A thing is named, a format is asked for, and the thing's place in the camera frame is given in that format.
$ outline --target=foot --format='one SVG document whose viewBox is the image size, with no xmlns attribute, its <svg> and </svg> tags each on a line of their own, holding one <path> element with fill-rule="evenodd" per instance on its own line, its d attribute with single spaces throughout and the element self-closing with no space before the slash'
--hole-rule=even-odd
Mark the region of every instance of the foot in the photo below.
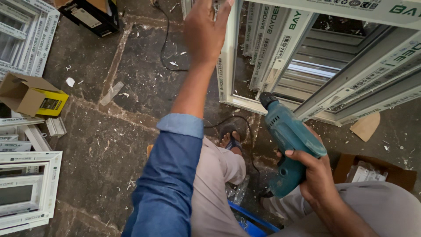
<svg viewBox="0 0 421 237">
<path fill-rule="evenodd" d="M 232 132 L 232 136 L 234 137 L 235 140 L 240 142 L 240 135 L 238 134 L 237 131 L 233 131 Z M 222 139 L 221 143 L 219 144 L 220 147 L 225 148 L 228 144 L 228 142 L 231 140 L 231 134 L 227 133 L 224 135 L 224 138 Z M 241 150 L 238 147 L 233 147 L 231 149 L 231 151 L 234 154 L 240 155 L 242 156 Z"/>
</svg>

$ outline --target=dirty floor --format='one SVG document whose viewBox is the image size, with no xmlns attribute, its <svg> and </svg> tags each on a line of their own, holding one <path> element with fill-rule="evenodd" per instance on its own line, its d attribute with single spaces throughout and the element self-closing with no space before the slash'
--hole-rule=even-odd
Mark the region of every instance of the dirty floor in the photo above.
<svg viewBox="0 0 421 237">
<path fill-rule="evenodd" d="M 157 138 L 156 122 L 170 111 L 186 73 L 168 71 L 160 64 L 166 28 L 163 14 L 151 7 L 149 0 L 117 3 L 119 11 L 124 12 L 120 16 L 121 31 L 105 38 L 61 17 L 44 72 L 45 79 L 70 95 L 61 113 L 67 134 L 50 139 L 54 150 L 64 151 L 56 211 L 49 225 L 7 236 L 108 237 L 119 236 L 124 228 L 132 211 L 130 194 L 147 160 L 146 147 Z M 188 68 L 189 55 L 180 55 L 186 51 L 180 5 L 169 13 L 176 3 L 161 2 L 171 21 L 164 61 Z M 73 88 L 65 83 L 68 77 L 76 81 Z M 266 186 L 270 168 L 277 163 L 275 145 L 262 128 L 264 117 L 245 110 L 234 112 L 237 108 L 219 103 L 215 73 L 212 77 L 205 124 L 216 124 L 235 113 L 246 117 L 253 130 L 251 138 L 245 123 L 236 121 L 245 138 L 245 150 L 250 149 L 251 139 L 255 143 L 253 153 L 245 157 L 251 181 L 241 205 L 281 226 L 279 219 L 261 208 L 253 192 Z M 119 81 L 125 85 L 120 93 L 129 96 L 118 95 L 107 106 L 99 105 L 98 101 Z M 412 100 L 381 112 L 380 125 L 366 143 L 350 132 L 351 124 L 335 127 L 313 120 L 307 124 L 321 135 L 333 167 L 340 153 L 349 153 L 421 171 L 420 102 Z M 205 134 L 216 141 L 216 129 L 206 129 Z M 383 140 L 390 144 L 389 152 Z M 262 172 L 260 183 L 250 155 Z M 421 199 L 420 178 L 413 194 Z"/>
</svg>

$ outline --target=power cord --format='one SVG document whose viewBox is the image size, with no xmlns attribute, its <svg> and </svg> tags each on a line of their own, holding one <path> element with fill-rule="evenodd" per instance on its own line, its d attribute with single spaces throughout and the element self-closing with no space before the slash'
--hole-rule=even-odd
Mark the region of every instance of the power cord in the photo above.
<svg viewBox="0 0 421 237">
<path fill-rule="evenodd" d="M 253 168 L 254 168 L 254 169 L 257 171 L 257 173 L 258 173 L 258 177 L 257 177 L 257 184 L 259 184 L 259 183 L 260 183 L 260 170 L 258 170 L 258 169 L 257 169 L 257 167 L 254 165 L 254 157 L 253 157 L 253 131 L 251 130 L 250 123 L 247 121 L 247 119 L 245 119 L 243 116 L 239 116 L 239 115 L 232 115 L 232 116 L 230 116 L 230 117 L 228 117 L 228 118 L 226 118 L 226 119 L 222 120 L 221 122 L 217 123 L 216 125 L 204 126 L 204 128 L 205 128 L 205 129 L 207 129 L 207 128 L 214 128 L 214 127 L 217 127 L 217 126 L 219 126 L 219 125 L 223 124 L 224 122 L 226 122 L 226 121 L 228 121 L 228 120 L 230 120 L 230 119 L 233 119 L 233 118 L 240 118 L 240 119 L 244 120 L 244 121 L 245 121 L 245 123 L 247 124 L 247 128 L 248 128 L 248 130 L 249 130 L 249 132 L 250 132 L 250 140 L 251 140 L 250 159 L 251 159 L 251 164 L 253 165 Z"/>
<path fill-rule="evenodd" d="M 160 53 L 160 61 L 161 61 L 162 66 L 164 66 L 166 69 L 171 70 L 171 71 L 174 71 L 174 72 L 188 72 L 189 71 L 188 69 L 171 69 L 167 65 L 165 65 L 164 61 L 162 60 L 162 54 L 164 53 L 165 45 L 167 44 L 168 31 L 170 29 L 170 19 L 168 18 L 168 15 L 162 10 L 162 8 L 160 7 L 158 1 L 154 1 L 152 5 L 156 9 L 158 9 L 162 13 L 164 13 L 165 17 L 167 18 L 167 31 L 165 33 L 165 41 L 164 41 L 164 44 L 162 45 L 161 53 Z"/>
</svg>

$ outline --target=person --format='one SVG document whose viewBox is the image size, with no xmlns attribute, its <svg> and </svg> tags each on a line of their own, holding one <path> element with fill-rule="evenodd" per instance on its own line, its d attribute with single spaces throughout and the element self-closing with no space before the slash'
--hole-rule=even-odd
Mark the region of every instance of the person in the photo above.
<svg viewBox="0 0 421 237">
<path fill-rule="evenodd" d="M 240 136 L 223 132 L 219 147 L 203 136 L 206 92 L 233 2 L 227 0 L 214 21 L 212 0 L 197 0 L 185 20 L 191 67 L 171 113 L 157 124 L 160 134 L 137 180 L 122 237 L 248 236 L 224 185 L 245 177 Z M 273 236 L 421 236 L 421 204 L 404 189 L 379 181 L 335 185 L 328 156 L 285 155 L 307 166 L 307 180 L 282 199 L 262 200 L 291 223 Z"/>
</svg>

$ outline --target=open cardboard box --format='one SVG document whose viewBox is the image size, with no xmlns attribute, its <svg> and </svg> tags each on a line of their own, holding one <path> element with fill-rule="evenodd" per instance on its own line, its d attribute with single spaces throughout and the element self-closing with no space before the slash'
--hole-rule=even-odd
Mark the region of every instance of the open cardboard box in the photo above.
<svg viewBox="0 0 421 237">
<path fill-rule="evenodd" d="M 58 116 L 69 96 L 42 77 L 7 73 L 0 83 L 0 100 L 11 110 L 30 116 Z"/>
<path fill-rule="evenodd" d="M 414 188 L 417 179 L 416 171 L 404 170 L 378 158 L 350 154 L 341 154 L 338 166 L 333 172 L 333 181 L 335 183 L 344 183 L 351 166 L 357 165 L 358 161 L 371 163 L 375 168 L 379 169 L 382 174 L 387 171 L 389 174 L 387 175 L 386 182 L 396 184 L 409 192 Z"/>
<path fill-rule="evenodd" d="M 54 0 L 59 12 L 100 37 L 119 31 L 116 0 Z"/>
</svg>

